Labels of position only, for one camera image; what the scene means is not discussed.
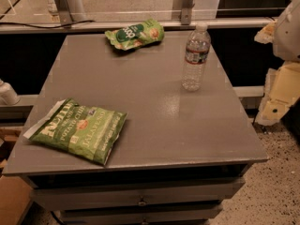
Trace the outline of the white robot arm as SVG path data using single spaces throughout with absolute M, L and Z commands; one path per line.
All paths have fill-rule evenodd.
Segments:
M 259 31 L 254 40 L 271 43 L 274 56 L 284 61 L 278 69 L 270 68 L 264 96 L 255 122 L 273 126 L 300 98 L 300 0 L 292 0 L 275 22 Z

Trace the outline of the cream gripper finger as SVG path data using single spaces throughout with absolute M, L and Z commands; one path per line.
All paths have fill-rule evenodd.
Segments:
M 263 91 L 255 122 L 273 126 L 300 98 L 300 64 L 284 62 L 278 69 L 269 68 Z
M 277 22 L 273 21 L 262 28 L 254 37 L 256 42 L 261 44 L 272 43 L 274 40 L 275 27 Z

